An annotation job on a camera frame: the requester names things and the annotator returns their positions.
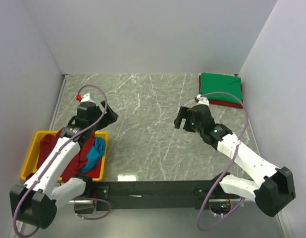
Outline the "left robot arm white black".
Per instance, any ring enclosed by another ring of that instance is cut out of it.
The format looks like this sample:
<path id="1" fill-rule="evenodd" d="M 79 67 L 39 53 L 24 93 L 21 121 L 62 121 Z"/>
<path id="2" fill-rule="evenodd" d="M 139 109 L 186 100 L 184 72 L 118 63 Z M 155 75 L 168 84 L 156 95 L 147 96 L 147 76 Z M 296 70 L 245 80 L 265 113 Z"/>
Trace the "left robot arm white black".
<path id="1" fill-rule="evenodd" d="M 14 185 L 9 193 L 13 222 L 22 221 L 46 229 L 57 211 L 73 198 L 92 198 L 93 180 L 83 174 L 73 175 L 64 185 L 54 185 L 70 161 L 81 151 L 97 130 L 114 123 L 118 115 L 106 100 L 101 110 L 92 101 L 81 101 L 77 114 L 61 130 L 52 152 L 40 168 L 25 181 L 23 186 Z"/>

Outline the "green t shirt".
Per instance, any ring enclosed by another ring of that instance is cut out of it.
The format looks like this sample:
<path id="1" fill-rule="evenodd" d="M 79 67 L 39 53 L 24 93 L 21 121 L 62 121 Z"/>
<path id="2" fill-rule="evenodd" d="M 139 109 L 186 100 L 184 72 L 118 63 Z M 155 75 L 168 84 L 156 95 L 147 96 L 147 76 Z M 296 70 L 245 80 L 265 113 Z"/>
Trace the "green t shirt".
<path id="1" fill-rule="evenodd" d="M 213 92 L 229 93 L 242 101 L 242 80 L 240 77 L 231 75 L 202 73 L 200 80 L 200 94 L 204 95 Z"/>

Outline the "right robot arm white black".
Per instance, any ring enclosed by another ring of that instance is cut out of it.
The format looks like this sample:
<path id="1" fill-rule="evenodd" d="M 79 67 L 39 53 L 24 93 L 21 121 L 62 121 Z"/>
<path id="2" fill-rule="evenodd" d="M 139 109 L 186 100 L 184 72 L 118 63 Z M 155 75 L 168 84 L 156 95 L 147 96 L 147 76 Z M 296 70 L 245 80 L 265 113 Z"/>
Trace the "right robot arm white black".
<path id="1" fill-rule="evenodd" d="M 181 106 L 174 120 L 174 127 L 196 132 L 203 142 L 231 159 L 251 179 L 238 178 L 222 172 L 206 195 L 213 193 L 218 198 L 234 194 L 249 199 L 267 216 L 274 217 L 296 197 L 294 178 L 287 167 L 279 168 L 266 161 L 239 140 L 236 134 L 223 124 L 215 123 L 207 105 L 198 104 L 192 108 Z"/>

